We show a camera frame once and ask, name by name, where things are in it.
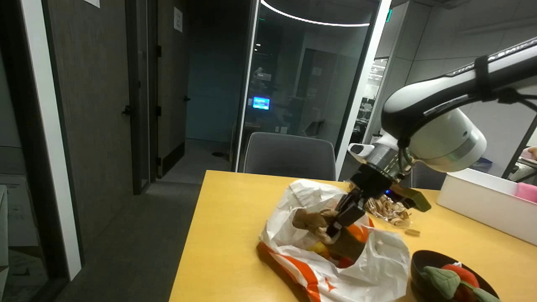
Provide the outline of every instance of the plastic bag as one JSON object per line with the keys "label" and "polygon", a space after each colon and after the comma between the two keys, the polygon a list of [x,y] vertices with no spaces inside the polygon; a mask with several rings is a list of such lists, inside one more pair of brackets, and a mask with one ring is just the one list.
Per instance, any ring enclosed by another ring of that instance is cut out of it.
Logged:
{"label": "plastic bag", "polygon": [[334,207],[345,191],[317,181],[297,179],[283,192],[268,218],[260,244],[293,281],[307,291],[308,300],[397,300],[406,293],[409,251],[391,231],[377,229],[367,216],[354,224],[367,226],[369,236],[359,258],[345,268],[307,248],[312,234],[292,224],[295,209],[320,211]]}

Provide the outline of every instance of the robotic arm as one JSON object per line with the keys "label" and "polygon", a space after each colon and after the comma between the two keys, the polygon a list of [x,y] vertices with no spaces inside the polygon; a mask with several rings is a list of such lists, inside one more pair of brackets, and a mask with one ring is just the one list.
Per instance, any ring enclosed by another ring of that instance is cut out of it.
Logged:
{"label": "robotic arm", "polygon": [[537,75],[537,36],[481,55],[473,63],[451,73],[416,82],[396,90],[384,103],[380,139],[365,155],[355,155],[359,167],[350,177],[355,189],[337,204],[339,214],[328,228],[335,236],[342,226],[364,214],[367,197],[379,197],[386,189],[411,196],[421,211],[429,207],[417,191],[399,181],[414,160],[438,171],[458,171],[471,166],[486,147],[480,129],[458,108],[478,100],[528,102],[535,95],[518,93],[516,87]]}

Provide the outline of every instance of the cardboard box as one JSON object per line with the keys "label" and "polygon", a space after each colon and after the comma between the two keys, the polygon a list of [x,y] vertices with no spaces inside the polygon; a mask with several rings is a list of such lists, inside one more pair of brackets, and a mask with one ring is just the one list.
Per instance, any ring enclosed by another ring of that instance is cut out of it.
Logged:
{"label": "cardboard box", "polygon": [[438,202],[537,244],[537,202],[513,196],[516,182],[476,169],[448,172]]}

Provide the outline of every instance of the hallway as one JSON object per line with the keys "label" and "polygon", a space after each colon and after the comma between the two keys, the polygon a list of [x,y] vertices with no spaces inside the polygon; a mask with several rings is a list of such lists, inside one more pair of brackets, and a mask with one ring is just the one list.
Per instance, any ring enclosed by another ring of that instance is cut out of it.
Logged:
{"label": "hallway", "polygon": [[231,169],[228,145],[186,140],[184,157],[132,196],[95,243],[92,258],[60,291],[58,302],[167,300],[206,169]]}

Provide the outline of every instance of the black chair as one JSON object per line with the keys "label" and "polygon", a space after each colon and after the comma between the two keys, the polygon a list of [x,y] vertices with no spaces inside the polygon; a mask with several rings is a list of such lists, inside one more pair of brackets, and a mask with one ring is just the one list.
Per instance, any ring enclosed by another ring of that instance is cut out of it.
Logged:
{"label": "black chair", "polygon": [[334,145],[328,140],[307,135],[251,132],[241,171],[335,179]]}

